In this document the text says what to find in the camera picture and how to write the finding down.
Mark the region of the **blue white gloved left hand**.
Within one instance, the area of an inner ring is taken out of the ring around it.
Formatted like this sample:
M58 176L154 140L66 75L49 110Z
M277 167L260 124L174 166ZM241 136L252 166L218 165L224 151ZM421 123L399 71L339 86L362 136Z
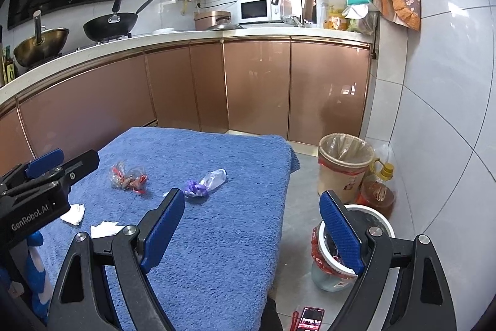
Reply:
M36 231L14 247L20 266L10 252L1 252L1 287L13 300L26 298L33 315L47 324L53 287L37 250L43 243L42 233Z

